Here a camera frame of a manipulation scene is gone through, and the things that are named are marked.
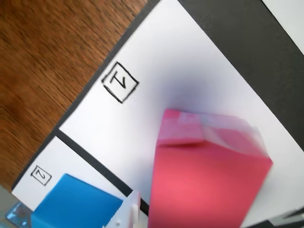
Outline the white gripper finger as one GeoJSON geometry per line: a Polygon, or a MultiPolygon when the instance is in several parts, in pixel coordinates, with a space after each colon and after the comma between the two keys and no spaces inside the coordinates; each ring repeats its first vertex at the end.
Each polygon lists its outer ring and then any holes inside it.
{"type": "Polygon", "coordinates": [[[133,228],[139,221],[141,194],[132,191],[104,228],[133,228]]]}

